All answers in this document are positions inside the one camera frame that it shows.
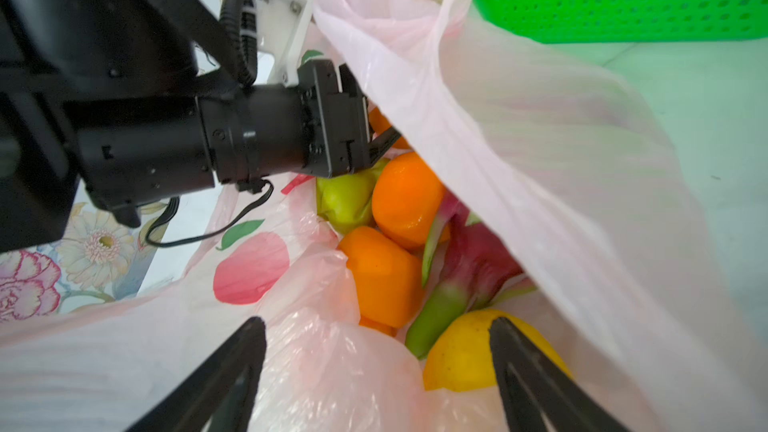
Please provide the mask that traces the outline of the pink plastic bag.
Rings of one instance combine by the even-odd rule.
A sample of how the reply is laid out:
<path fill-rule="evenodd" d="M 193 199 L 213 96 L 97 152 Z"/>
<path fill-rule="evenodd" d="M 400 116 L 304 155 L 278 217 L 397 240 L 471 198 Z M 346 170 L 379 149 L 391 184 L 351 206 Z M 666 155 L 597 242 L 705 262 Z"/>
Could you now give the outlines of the pink plastic bag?
<path fill-rule="evenodd" d="M 314 0 L 304 56 L 347 65 L 538 286 L 573 380 L 624 427 L 763 431 L 767 349 L 722 285 L 702 211 L 645 101 L 613 73 L 475 16 L 472 0 Z M 507 431 L 497 384 L 427 391 L 364 328 L 310 185 L 272 175 L 144 205 L 79 185 L 64 236 L 1 248 L 1 427 L 124 431 L 246 320 L 267 351 L 245 431 Z"/>

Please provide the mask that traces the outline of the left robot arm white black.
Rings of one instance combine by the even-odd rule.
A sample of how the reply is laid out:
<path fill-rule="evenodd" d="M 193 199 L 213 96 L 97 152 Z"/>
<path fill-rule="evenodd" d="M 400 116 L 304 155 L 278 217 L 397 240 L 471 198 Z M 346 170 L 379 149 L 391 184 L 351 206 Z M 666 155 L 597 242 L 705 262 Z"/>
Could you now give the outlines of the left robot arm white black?
<path fill-rule="evenodd" d="M 1 0 L 1 248 L 64 236 L 77 187 L 121 225 L 168 199 L 373 167 L 352 72 L 300 60 L 312 0 Z"/>

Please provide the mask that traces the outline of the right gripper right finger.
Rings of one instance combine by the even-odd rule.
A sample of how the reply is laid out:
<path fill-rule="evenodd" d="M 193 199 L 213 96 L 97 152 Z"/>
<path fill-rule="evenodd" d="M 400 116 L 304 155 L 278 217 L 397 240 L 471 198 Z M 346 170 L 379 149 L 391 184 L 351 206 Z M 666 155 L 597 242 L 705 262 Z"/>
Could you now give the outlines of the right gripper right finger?
<path fill-rule="evenodd" d="M 495 319 L 490 350 L 511 431 L 624 431 L 509 319 Z"/>

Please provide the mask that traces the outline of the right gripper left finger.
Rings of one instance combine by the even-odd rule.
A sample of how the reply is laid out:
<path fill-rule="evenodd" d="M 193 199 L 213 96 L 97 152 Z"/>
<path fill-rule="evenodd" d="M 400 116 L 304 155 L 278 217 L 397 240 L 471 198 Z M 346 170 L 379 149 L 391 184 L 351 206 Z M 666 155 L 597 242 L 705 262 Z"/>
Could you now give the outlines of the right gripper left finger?
<path fill-rule="evenodd" d="M 245 431 L 267 351 L 266 326 L 246 320 L 131 431 Z"/>

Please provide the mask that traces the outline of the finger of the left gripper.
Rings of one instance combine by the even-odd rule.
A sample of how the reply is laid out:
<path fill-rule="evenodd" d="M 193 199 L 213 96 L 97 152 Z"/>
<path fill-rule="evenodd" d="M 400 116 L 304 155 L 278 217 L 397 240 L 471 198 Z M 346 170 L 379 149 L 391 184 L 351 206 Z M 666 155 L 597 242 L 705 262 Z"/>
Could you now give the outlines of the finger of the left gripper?
<path fill-rule="evenodd" d="M 377 135 L 368 144 L 368 158 L 370 162 L 378 162 L 401 138 L 401 134 L 394 127 L 387 128 Z"/>

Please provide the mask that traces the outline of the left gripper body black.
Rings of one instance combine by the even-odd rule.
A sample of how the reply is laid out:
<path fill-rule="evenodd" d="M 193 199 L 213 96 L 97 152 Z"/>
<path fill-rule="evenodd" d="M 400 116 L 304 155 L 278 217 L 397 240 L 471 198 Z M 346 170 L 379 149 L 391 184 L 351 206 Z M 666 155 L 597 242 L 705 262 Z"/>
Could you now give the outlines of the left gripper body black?
<path fill-rule="evenodd" d="M 371 166 L 363 93 L 345 64 L 313 58 L 298 69 L 306 175 L 334 178 Z"/>

